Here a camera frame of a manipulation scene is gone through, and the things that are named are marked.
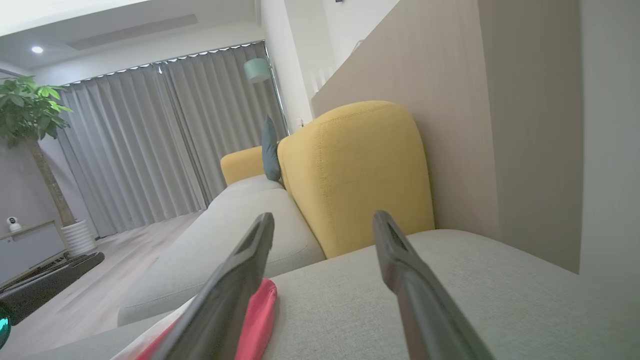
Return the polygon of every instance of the floor lamp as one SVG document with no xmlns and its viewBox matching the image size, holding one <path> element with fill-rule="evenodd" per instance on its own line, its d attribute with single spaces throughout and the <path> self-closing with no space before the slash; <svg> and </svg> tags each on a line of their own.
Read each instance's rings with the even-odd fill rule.
<svg viewBox="0 0 640 360">
<path fill-rule="evenodd" d="M 273 73 L 273 67 L 269 62 L 263 58 L 255 58 L 244 63 L 244 73 L 246 78 L 252 84 L 261 83 L 268 79 L 271 79 L 273 90 L 276 92 L 276 99 L 278 101 L 278 107 L 280 108 L 280 114 L 282 116 L 282 122 L 284 122 L 284 128 L 287 135 L 291 135 L 289 132 L 289 126 L 287 125 L 287 118 L 284 115 L 284 109 L 282 108 L 282 100 L 280 99 L 280 92 L 278 91 L 278 85 L 276 85 L 276 78 Z"/>
</svg>

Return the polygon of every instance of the wall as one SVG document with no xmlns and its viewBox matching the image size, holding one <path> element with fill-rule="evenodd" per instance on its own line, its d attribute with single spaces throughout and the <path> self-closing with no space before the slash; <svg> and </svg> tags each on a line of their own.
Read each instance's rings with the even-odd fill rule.
<svg viewBox="0 0 640 360">
<path fill-rule="evenodd" d="M 338 67 L 399 0 L 322 0 Z"/>
<path fill-rule="evenodd" d="M 328 79 L 329 73 L 336 69 L 324 7 L 318 0 L 285 0 L 285 6 L 305 89 L 311 99 L 316 94 L 312 76 L 316 79 L 316 86 L 320 87 L 319 71 Z"/>
<path fill-rule="evenodd" d="M 313 120 L 285 0 L 263 0 L 262 28 L 291 133 Z"/>
<path fill-rule="evenodd" d="M 578 272 L 579 0 L 478 0 L 502 241 Z"/>
<path fill-rule="evenodd" d="M 410 111 L 436 226 L 578 272 L 582 76 L 577 0 L 402 0 L 313 98 Z"/>
<path fill-rule="evenodd" d="M 9 233 L 8 217 L 23 226 L 60 219 L 35 160 L 25 144 L 9 149 L 0 139 L 0 234 Z"/>
<path fill-rule="evenodd" d="M 436 226 L 500 238 L 478 7 L 402 0 L 313 98 L 316 113 L 365 100 L 404 106 L 427 152 Z"/>
<path fill-rule="evenodd" d="M 640 299 L 640 2 L 582 0 L 580 274 Z"/>
<path fill-rule="evenodd" d="M 35 69 L 34 72 L 36 80 L 41 84 L 64 85 L 153 61 L 262 39 L 264 33 L 255 23 L 235 23 L 154 38 L 142 45 L 135 42 L 103 53 Z"/>
<path fill-rule="evenodd" d="M 15 66 L 12 63 L 8 63 L 6 61 L 0 61 L 0 70 L 5 70 L 7 72 L 11 72 L 14 74 L 19 74 L 19 75 L 26 75 L 26 74 L 30 74 L 30 71 L 27 71 L 26 69 L 22 69 L 21 67 Z"/>
</svg>

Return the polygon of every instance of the sofa backrest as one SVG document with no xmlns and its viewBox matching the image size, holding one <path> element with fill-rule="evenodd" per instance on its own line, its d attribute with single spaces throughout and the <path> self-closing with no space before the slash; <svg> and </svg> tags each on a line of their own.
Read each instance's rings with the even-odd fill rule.
<svg viewBox="0 0 640 360">
<path fill-rule="evenodd" d="M 264 174 L 262 166 L 262 146 L 232 152 L 220 159 L 220 168 L 227 185 L 249 177 Z"/>
<path fill-rule="evenodd" d="M 379 209 L 405 234 L 435 228 L 424 146 L 399 105 L 366 101 L 329 111 L 284 138 L 278 159 L 327 258 L 373 245 Z"/>
</svg>

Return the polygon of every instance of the sofa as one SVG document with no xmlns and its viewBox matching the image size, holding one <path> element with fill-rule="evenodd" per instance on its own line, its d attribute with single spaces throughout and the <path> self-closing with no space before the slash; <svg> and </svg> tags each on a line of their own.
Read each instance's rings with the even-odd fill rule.
<svg viewBox="0 0 640 360">
<path fill-rule="evenodd" d="M 278 288 L 264 359 L 406 359 L 371 221 L 388 211 L 497 359 L 631 358 L 636 315 L 597 285 L 495 240 L 434 230 L 424 147 L 409 113 L 370 101 L 330 111 L 278 146 L 221 160 L 228 188 L 125 297 L 119 327 L 28 359 L 110 359 L 195 295 L 255 217 L 274 214 L 265 276 Z"/>
</svg>

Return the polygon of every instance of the wooden floor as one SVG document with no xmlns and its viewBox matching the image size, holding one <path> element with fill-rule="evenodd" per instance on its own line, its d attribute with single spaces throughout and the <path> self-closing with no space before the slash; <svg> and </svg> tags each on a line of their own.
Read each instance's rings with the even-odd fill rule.
<svg viewBox="0 0 640 360">
<path fill-rule="evenodd" d="M 16 360 L 114 329 L 126 290 L 200 214 L 99 240 L 105 260 L 16 325 L 0 350 L 0 360 Z"/>
</svg>

